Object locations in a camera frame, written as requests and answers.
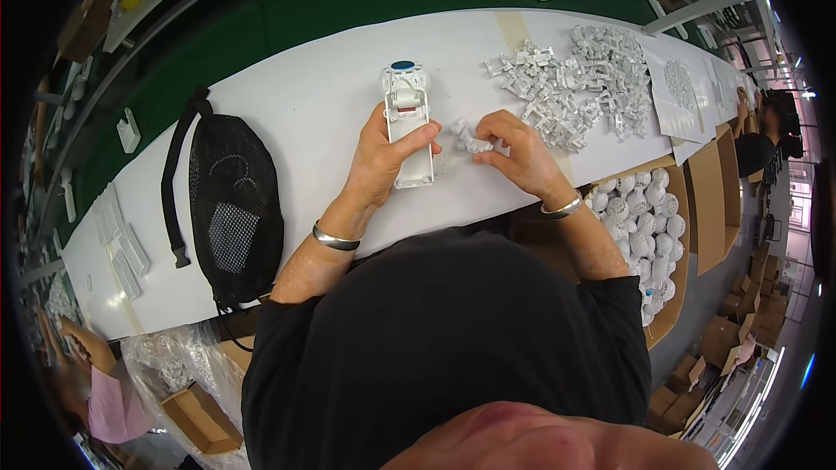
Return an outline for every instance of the pink shirt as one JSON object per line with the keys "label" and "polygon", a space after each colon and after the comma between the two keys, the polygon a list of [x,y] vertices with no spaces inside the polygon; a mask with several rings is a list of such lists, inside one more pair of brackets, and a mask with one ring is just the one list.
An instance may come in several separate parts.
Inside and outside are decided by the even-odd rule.
{"label": "pink shirt", "polygon": [[90,434],[105,443],[118,445],[131,441],[154,425],[131,382],[121,382],[96,367],[90,374],[87,406]]}

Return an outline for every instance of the pile of plastic parts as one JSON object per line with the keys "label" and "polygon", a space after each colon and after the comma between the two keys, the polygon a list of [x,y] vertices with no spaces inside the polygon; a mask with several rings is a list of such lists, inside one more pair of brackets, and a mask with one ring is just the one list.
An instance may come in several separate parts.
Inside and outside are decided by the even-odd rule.
{"label": "pile of plastic parts", "polygon": [[[528,101],[522,120],[550,148],[579,152],[587,131],[602,119],[621,141],[644,138],[651,78],[639,42],[616,26],[574,26],[572,38],[577,47],[566,59],[526,40],[512,57],[499,56],[501,66],[490,60],[485,66],[491,77],[505,78],[502,88]],[[584,91],[594,96],[581,99]]]}

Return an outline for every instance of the workbench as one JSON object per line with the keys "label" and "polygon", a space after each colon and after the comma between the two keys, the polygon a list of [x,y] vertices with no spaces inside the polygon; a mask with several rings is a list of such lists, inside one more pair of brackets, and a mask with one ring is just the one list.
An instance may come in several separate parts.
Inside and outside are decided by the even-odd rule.
{"label": "workbench", "polygon": [[[243,118],[273,156],[285,221],[284,263],[340,192],[361,127],[382,100],[376,79],[383,67],[402,59],[422,62],[432,75],[431,116],[441,124],[458,117],[475,124],[491,111],[520,114],[524,108],[523,101],[488,77],[482,64],[509,53],[515,43],[512,34],[524,33],[562,55],[569,54],[573,44],[572,26],[604,23],[638,30],[623,22],[553,10],[453,11],[362,26],[260,61],[211,86],[209,100],[215,112]],[[731,68],[682,40],[666,35],[643,37],[638,31],[635,35],[645,54],[656,46],[675,50],[691,69],[695,85],[702,84],[704,91],[711,90],[705,87],[711,82],[706,59]],[[710,107],[717,103],[714,98],[706,102]],[[711,121],[712,131],[734,114],[723,106],[711,112],[705,123]],[[174,267],[160,201],[173,126],[113,180],[123,218],[151,260],[149,273],[138,280],[142,295],[129,301],[117,288],[91,212],[82,217],[64,247],[63,259],[86,324],[106,339],[217,315],[211,288],[194,255],[187,167],[194,126],[186,134],[174,180],[177,215],[191,265]],[[411,235],[467,225],[536,201],[500,172],[471,163],[469,154],[455,150],[452,138],[446,133],[439,136],[445,151],[435,159],[435,184],[394,191],[388,204],[374,215],[358,257]],[[576,186],[673,152],[671,139],[659,132],[655,111],[645,139],[619,142],[600,123],[590,131],[588,143],[576,155],[553,150],[555,160]]]}

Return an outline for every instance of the black t-shirt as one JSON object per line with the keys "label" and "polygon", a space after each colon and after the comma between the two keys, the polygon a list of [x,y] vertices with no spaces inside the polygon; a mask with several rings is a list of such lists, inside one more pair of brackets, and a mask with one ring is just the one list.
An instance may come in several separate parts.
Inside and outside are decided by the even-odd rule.
{"label": "black t-shirt", "polygon": [[757,132],[741,135],[734,141],[737,152],[737,175],[744,178],[768,166],[777,149],[768,136]]}
{"label": "black t-shirt", "polygon": [[499,235],[410,241],[326,296],[259,311],[242,403],[255,470],[379,468],[499,400],[644,422],[638,277],[576,286]]}

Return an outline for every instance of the clear plastic bag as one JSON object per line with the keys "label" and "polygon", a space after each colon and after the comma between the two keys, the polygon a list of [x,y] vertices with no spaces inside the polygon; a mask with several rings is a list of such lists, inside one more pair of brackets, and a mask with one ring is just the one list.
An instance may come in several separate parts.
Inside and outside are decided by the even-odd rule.
{"label": "clear plastic bag", "polygon": [[125,338],[120,341],[125,368],[145,410],[204,468],[249,470],[246,447],[232,453],[207,456],[189,441],[163,411],[160,402],[195,381],[212,395],[243,433],[241,384],[244,373],[229,360],[208,322]]}

